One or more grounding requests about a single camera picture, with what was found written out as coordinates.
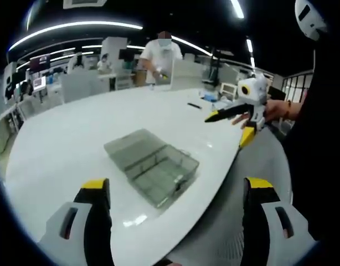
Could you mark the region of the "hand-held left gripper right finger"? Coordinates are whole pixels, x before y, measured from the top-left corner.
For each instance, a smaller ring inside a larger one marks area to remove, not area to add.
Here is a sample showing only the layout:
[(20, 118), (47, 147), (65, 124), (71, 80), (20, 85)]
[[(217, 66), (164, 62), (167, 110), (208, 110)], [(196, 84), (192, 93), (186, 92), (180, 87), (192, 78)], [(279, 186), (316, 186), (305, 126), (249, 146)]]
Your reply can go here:
[(296, 265), (316, 245), (305, 217), (267, 180), (244, 179), (243, 210), (242, 265)]

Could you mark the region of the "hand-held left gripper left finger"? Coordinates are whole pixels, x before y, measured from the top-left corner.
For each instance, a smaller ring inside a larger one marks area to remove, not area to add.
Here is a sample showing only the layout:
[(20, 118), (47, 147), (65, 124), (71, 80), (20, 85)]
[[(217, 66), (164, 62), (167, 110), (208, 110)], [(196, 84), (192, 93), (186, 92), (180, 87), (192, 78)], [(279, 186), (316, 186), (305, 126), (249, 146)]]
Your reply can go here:
[(83, 184), (46, 222), (38, 247), (56, 265), (112, 265), (109, 179)]

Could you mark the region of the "person's right hand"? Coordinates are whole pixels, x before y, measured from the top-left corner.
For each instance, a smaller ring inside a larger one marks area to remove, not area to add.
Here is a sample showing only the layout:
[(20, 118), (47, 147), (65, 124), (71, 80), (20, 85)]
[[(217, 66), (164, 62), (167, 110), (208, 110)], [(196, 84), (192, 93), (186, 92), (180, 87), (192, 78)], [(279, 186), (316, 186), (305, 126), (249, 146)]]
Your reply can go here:
[[(285, 114), (290, 109), (290, 103), (288, 101), (281, 100), (268, 100), (265, 105), (265, 121), (269, 122), (272, 120), (280, 119), (285, 116)], [(249, 119), (250, 114), (247, 112), (245, 114), (240, 115), (238, 118), (232, 121), (232, 124), (238, 124), (239, 122), (245, 121), (241, 128), (243, 129)]]

